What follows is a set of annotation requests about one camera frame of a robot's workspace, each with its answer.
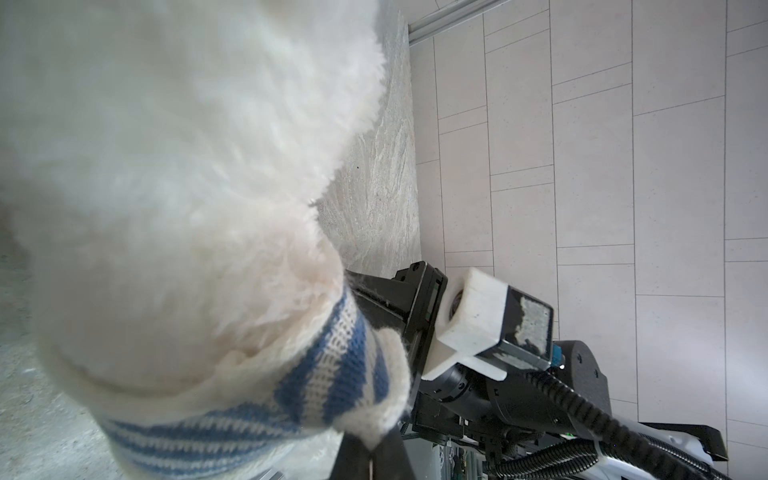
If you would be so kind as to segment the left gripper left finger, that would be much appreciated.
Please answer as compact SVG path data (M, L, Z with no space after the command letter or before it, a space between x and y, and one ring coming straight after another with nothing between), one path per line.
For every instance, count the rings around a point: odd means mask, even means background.
M372 452L359 438L345 434L329 479L369 480L371 478Z

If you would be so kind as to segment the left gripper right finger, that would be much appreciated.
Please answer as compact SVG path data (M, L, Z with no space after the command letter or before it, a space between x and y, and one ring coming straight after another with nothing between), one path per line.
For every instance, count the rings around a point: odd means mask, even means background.
M371 454L372 480L415 480L400 430L391 430Z

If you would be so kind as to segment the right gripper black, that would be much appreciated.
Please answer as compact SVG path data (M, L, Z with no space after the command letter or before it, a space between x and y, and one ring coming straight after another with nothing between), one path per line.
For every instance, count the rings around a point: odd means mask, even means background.
M411 387L394 427L403 441L408 435L441 445L455 441L490 462L517 462L522 448L533 462L598 459L611 407L606 377L584 343L553 337L548 369L514 369L502 381L462 365L425 381L437 311L451 279L417 262L391 279L351 273L350 280L372 323L395 330L406 347Z

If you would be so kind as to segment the blue white striped sweater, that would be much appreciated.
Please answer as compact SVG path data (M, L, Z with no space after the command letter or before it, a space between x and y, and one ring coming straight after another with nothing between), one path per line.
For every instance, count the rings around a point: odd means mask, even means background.
M245 289L66 283L33 297L41 362L134 479L248 479L329 429L377 446L406 408L399 334L345 279Z

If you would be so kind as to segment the white teddy bear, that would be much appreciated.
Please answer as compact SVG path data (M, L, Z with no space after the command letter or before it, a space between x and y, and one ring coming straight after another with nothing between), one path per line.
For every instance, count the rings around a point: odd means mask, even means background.
M334 296L316 203L378 115L375 1L5 1L1 200L37 327L174 393Z

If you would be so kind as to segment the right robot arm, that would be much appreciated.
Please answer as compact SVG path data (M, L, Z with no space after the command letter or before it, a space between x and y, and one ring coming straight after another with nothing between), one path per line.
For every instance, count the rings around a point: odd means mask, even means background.
M409 439L458 447L448 463L462 478L720 477L721 433L615 416L595 356L555 339L544 301L475 268L452 279L425 262L349 280L372 324L401 335L413 379L401 422L372 450L346 436L333 478L413 478Z

